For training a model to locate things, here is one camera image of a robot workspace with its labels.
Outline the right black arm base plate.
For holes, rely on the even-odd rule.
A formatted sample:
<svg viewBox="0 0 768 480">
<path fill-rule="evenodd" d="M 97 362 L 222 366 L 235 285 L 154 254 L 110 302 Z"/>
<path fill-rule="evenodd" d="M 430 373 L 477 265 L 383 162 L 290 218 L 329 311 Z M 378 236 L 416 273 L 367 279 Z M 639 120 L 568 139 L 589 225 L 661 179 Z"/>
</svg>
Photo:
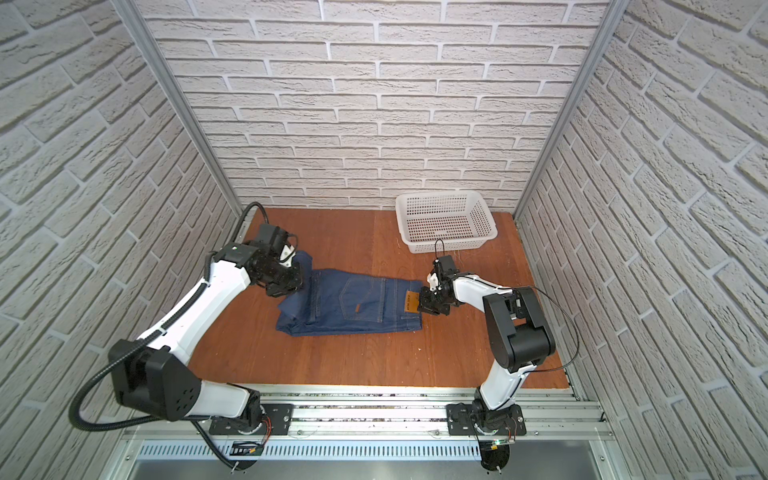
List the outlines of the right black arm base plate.
<svg viewBox="0 0 768 480">
<path fill-rule="evenodd" d="M 448 404 L 446 415 L 450 436 L 502 435 L 512 438 L 527 434 L 522 409 L 517 404 L 499 410 L 487 410 L 479 402 Z"/>
</svg>

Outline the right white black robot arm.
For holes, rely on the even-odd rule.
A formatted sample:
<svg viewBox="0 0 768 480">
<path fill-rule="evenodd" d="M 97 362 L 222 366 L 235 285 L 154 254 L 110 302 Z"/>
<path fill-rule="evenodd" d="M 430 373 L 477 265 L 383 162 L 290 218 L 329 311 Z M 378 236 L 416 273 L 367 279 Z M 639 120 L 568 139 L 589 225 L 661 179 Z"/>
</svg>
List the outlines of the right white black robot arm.
<svg viewBox="0 0 768 480">
<path fill-rule="evenodd" d="M 475 429 L 491 435 L 505 428 L 514 435 L 519 431 L 513 412 L 515 396 L 528 376 L 555 353 L 554 335 L 530 287 L 501 286 L 474 274 L 427 276 L 419 297 L 421 312 L 447 315 L 462 305 L 485 315 L 494 357 L 472 404 Z"/>
</svg>

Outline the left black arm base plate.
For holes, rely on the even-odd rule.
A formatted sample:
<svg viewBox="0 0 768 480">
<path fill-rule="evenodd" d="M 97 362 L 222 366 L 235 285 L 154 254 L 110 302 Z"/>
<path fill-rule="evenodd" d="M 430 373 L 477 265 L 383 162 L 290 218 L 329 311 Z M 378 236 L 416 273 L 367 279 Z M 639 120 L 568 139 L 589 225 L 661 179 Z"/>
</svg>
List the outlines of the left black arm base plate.
<svg viewBox="0 0 768 480">
<path fill-rule="evenodd" d="M 260 423 L 257 426 L 247 426 L 237 419 L 217 417 L 211 420 L 208 432 L 211 435 L 256 435 L 265 436 L 271 428 L 271 435 L 285 436 L 288 434 L 295 406 L 293 404 L 267 403 L 262 404 Z"/>
</svg>

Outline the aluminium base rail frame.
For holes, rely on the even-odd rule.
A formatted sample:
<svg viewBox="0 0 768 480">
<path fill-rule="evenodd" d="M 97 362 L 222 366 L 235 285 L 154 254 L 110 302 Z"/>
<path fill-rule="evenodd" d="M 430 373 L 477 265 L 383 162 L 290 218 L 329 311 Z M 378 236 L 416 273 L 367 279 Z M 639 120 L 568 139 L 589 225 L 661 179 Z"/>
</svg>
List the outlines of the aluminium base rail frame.
<svg viewBox="0 0 768 480">
<path fill-rule="evenodd" d="M 532 441 L 584 442 L 604 452 L 615 436 L 599 403 L 578 399 L 568 389 L 522 389 L 527 434 L 450 436 L 448 404 L 472 404 L 471 388 L 261 385 L 262 404 L 295 406 L 289 432 L 271 435 L 211 435 L 236 461 L 410 461 L 477 460 Z"/>
</svg>

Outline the white plastic laundry basket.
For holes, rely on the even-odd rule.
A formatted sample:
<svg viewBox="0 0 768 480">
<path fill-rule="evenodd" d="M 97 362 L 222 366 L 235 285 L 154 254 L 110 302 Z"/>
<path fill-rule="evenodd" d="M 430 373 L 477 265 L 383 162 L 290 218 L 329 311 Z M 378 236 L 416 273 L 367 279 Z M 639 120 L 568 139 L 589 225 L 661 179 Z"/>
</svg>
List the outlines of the white plastic laundry basket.
<svg viewBox="0 0 768 480">
<path fill-rule="evenodd" d="M 399 195 L 395 200 L 398 230 L 411 253 L 482 247 L 498 235 L 485 199 L 476 191 L 438 191 Z"/>
</svg>

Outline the aluminium corner post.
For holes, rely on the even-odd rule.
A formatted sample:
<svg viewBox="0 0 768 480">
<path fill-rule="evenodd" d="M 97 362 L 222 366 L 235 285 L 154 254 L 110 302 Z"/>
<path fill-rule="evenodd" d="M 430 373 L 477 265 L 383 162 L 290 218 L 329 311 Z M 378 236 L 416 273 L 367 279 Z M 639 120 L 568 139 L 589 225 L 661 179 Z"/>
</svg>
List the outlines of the aluminium corner post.
<svg viewBox="0 0 768 480">
<path fill-rule="evenodd" d="M 563 105 L 558 112 L 540 155 L 535 162 L 522 196 L 512 213 L 515 220 L 520 217 L 526 206 L 530 203 L 534 190 L 542 178 L 545 169 L 551 163 L 554 150 L 558 146 L 566 128 L 569 126 L 571 118 L 575 114 L 581 98 L 586 92 L 592 76 L 594 75 L 597 66 L 600 64 L 629 4 L 629 0 L 614 0 L 608 3 L 603 18 L 596 29 L 593 40 L 585 53 L 574 81 L 564 98 Z"/>
<path fill-rule="evenodd" d="M 112 2 L 121 21 L 125 25 L 134 43 L 144 57 L 148 67 L 154 74 L 157 83 L 163 90 L 168 103 L 175 111 L 182 126 L 190 136 L 202 160 L 210 171 L 216 185 L 230 206 L 239 215 L 241 203 L 220 165 L 213 147 L 208 141 L 194 111 L 189 104 L 181 86 L 166 61 L 162 51 L 152 35 L 146 21 L 134 1 L 115 0 Z"/>
</svg>

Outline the right aluminium corner post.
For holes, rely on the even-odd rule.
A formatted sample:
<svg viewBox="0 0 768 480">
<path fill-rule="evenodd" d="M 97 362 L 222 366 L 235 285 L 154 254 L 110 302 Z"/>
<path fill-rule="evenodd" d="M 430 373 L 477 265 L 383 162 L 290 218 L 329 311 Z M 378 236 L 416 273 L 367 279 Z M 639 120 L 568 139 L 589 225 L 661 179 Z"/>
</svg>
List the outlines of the right aluminium corner post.
<svg viewBox="0 0 768 480">
<path fill-rule="evenodd" d="M 535 162 L 522 196 L 512 213 L 515 220 L 520 217 L 526 206 L 530 203 L 534 190 L 542 178 L 545 169 L 551 163 L 554 150 L 558 146 L 566 128 L 569 126 L 571 118 L 575 114 L 581 98 L 586 92 L 592 76 L 594 75 L 597 66 L 600 64 L 629 4 L 629 0 L 614 0 L 608 3 L 603 18 L 596 29 L 593 40 L 585 53 L 574 81 L 564 98 L 563 105 L 558 112 L 540 155 Z"/>
</svg>

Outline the dark blue denim trousers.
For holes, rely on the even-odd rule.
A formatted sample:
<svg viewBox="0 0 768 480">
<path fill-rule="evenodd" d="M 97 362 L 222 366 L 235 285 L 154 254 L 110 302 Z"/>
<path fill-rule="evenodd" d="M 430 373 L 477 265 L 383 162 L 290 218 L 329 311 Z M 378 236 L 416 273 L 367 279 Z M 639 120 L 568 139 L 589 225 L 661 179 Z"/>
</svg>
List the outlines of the dark blue denim trousers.
<svg viewBox="0 0 768 480">
<path fill-rule="evenodd" d="M 300 251 L 303 285 L 279 305 L 276 330 L 292 337 L 414 332 L 420 312 L 406 309 L 406 296 L 418 294 L 420 281 L 315 269 Z"/>
</svg>

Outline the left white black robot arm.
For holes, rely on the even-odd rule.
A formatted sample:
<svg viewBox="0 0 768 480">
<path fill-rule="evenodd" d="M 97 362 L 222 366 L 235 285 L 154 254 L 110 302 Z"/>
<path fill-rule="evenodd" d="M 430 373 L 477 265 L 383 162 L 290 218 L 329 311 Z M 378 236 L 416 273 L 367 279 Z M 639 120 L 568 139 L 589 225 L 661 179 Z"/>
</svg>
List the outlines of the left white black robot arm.
<svg viewBox="0 0 768 480">
<path fill-rule="evenodd" d="M 152 418 L 238 418 L 248 425 L 260 417 L 258 394 L 246 387 L 199 378 L 188 367 L 206 331 L 248 287 L 270 296 L 297 291 L 303 282 L 297 248 L 264 243 L 230 243 L 207 259 L 203 277 L 160 321 L 133 341 L 109 351 L 116 364 L 110 376 L 118 404 Z"/>
</svg>

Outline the left aluminium corner post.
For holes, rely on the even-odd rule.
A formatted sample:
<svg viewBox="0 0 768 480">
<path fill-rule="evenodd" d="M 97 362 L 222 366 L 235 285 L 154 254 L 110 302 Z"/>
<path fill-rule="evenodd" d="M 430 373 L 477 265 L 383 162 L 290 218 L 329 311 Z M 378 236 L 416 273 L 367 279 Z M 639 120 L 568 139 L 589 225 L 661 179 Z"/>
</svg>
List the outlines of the left aluminium corner post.
<svg viewBox="0 0 768 480">
<path fill-rule="evenodd" d="M 189 104 L 181 86 L 166 61 L 162 51 L 152 35 L 146 21 L 134 1 L 115 0 L 112 2 L 121 21 L 125 25 L 134 43 L 144 57 L 148 67 L 154 74 L 157 83 L 163 90 L 168 103 L 175 111 L 182 126 L 190 136 L 202 160 L 210 171 L 216 185 L 230 206 L 239 215 L 241 203 L 220 165 L 213 147 L 208 141 L 194 111 Z"/>
</svg>

